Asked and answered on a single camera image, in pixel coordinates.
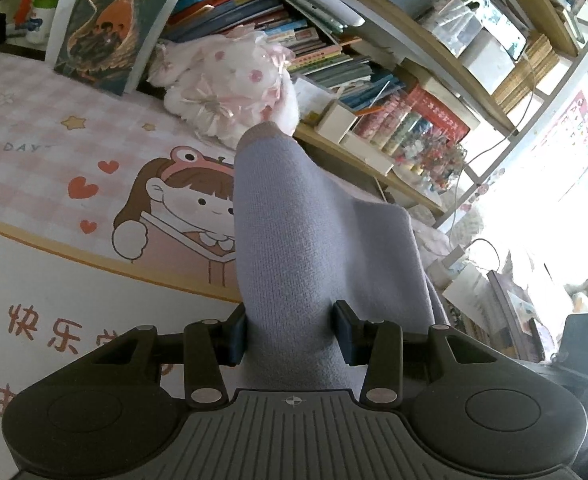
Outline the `white green tub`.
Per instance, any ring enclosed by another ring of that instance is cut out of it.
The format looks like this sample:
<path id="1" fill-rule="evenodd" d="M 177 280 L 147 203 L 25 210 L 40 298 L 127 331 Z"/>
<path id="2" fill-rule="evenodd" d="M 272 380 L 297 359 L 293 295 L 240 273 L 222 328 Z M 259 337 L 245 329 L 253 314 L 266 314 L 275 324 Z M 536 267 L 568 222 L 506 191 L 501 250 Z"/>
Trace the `white green tub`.
<path id="1" fill-rule="evenodd" d="M 49 38 L 58 0 L 34 0 L 26 21 L 29 44 L 45 44 Z"/>

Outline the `pink checkered desk mat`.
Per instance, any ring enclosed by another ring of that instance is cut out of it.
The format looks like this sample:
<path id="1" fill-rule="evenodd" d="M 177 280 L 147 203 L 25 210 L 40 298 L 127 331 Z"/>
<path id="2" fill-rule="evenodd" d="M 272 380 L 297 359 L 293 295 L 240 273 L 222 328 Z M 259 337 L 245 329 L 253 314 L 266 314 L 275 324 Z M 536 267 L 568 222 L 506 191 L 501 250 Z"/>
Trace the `pink checkered desk mat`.
<path id="1" fill-rule="evenodd" d="M 0 479 L 17 393 L 136 326 L 178 333 L 243 302 L 235 163 L 150 96 L 0 53 Z"/>

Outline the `white metal shelf frame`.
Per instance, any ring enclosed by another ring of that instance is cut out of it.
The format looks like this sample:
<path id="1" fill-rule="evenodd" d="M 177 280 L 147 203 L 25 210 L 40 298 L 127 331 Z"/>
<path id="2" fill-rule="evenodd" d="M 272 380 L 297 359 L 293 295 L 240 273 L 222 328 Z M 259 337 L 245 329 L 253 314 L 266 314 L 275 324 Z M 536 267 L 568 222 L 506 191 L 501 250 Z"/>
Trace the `white metal shelf frame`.
<path id="1" fill-rule="evenodd" d="M 428 207 L 436 215 L 437 223 L 442 228 L 450 226 L 454 220 L 465 214 L 463 205 L 474 196 L 477 189 L 489 182 L 492 172 L 503 167 L 511 157 L 524 148 L 526 140 L 541 130 L 544 122 L 550 119 L 552 108 L 559 104 L 556 92 L 549 94 L 544 106 L 530 118 L 524 126 L 518 127 L 510 121 L 508 115 L 500 110 L 499 102 L 480 84 L 480 78 L 474 76 L 434 37 L 430 36 L 417 22 L 403 10 L 388 0 L 284 0 L 289 6 L 302 14 L 306 20 L 316 26 L 323 38 L 331 44 L 340 44 L 344 32 L 353 30 L 364 41 L 379 47 L 383 36 L 390 38 L 390 54 L 396 55 L 400 48 L 405 48 L 408 58 L 418 62 L 429 70 L 435 79 L 463 103 L 480 114 L 488 124 L 497 129 L 501 142 L 492 148 L 496 157 L 482 174 L 471 168 L 464 171 L 470 177 L 467 188 L 459 186 L 458 196 L 451 207 L 437 205 L 428 196 L 410 191 L 408 184 L 395 178 L 393 188 L 412 198 L 415 202 Z M 548 38 L 551 49 L 564 60 L 570 62 L 561 84 L 568 84 L 579 72 L 588 72 L 588 41 L 576 44 L 556 16 L 548 0 L 510 0 L 523 11 L 529 24 L 541 35 Z"/>

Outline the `pink white plush bunny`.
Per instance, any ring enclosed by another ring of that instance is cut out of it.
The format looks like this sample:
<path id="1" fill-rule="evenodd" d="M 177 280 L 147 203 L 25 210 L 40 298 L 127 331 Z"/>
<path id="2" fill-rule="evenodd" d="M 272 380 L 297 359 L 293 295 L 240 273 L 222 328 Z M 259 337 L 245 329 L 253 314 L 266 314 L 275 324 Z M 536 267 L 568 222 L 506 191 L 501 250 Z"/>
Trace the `pink white plush bunny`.
<path id="1" fill-rule="evenodd" d="M 234 150 L 246 130 L 273 122 L 289 136 L 300 122 L 288 66 L 294 53 L 266 32 L 238 26 L 187 42 L 160 42 L 148 83 L 197 136 Z"/>

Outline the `white power strip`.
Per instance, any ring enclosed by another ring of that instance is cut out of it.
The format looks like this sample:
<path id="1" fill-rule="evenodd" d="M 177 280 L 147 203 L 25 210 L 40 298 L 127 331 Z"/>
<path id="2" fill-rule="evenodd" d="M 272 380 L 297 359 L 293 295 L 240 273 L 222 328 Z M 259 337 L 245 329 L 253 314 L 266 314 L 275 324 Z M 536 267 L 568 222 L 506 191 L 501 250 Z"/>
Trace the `white power strip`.
<path id="1" fill-rule="evenodd" d="M 468 263 L 468 253 L 462 246 L 457 245 L 444 258 L 432 262 L 426 269 L 426 273 L 437 288 L 446 288 Z"/>

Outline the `Harry Potter book box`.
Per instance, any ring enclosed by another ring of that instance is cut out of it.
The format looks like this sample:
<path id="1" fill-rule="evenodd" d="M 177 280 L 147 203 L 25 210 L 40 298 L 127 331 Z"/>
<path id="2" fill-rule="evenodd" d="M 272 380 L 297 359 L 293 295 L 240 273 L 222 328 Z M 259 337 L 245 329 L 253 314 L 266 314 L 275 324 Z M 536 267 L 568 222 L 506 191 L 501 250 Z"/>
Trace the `Harry Potter book box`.
<path id="1" fill-rule="evenodd" d="M 178 0 L 75 0 L 55 73 L 122 96 L 134 91 Z"/>

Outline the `grey and beige sweater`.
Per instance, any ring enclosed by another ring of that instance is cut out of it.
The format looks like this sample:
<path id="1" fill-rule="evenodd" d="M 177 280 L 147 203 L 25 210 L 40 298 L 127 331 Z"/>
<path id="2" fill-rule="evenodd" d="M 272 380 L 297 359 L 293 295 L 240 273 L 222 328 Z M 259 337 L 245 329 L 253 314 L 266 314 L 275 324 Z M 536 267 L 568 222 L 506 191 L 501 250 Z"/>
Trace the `grey and beige sweater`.
<path id="1" fill-rule="evenodd" d="M 359 390 L 330 329 L 363 320 L 424 334 L 447 321 L 405 209 L 349 194 L 277 125 L 242 136 L 234 164 L 236 277 L 250 322 L 242 388 Z"/>

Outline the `red boxed book set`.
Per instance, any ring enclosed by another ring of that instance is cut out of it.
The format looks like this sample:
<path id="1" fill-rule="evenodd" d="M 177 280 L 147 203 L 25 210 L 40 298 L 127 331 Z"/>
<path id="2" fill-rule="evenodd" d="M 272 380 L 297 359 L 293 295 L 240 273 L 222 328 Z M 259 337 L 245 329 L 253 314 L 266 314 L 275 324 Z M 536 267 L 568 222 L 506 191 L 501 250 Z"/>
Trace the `red boxed book set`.
<path id="1" fill-rule="evenodd" d="M 354 128 L 356 136 L 397 160 L 415 158 L 433 144 L 456 146 L 473 129 L 421 87 L 395 90 L 362 111 Z"/>

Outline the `row of leaning books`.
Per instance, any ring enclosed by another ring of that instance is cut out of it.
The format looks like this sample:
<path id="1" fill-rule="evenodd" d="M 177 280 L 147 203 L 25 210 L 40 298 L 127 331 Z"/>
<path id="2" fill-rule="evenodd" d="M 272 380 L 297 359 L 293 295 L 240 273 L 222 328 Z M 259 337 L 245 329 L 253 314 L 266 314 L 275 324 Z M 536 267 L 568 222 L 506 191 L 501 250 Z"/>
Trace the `row of leaning books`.
<path id="1" fill-rule="evenodd" d="M 288 70 L 363 110 L 406 85 L 346 34 L 348 25 L 310 0 L 179 0 L 162 39 L 186 42 L 238 26 L 266 32 L 294 53 Z"/>

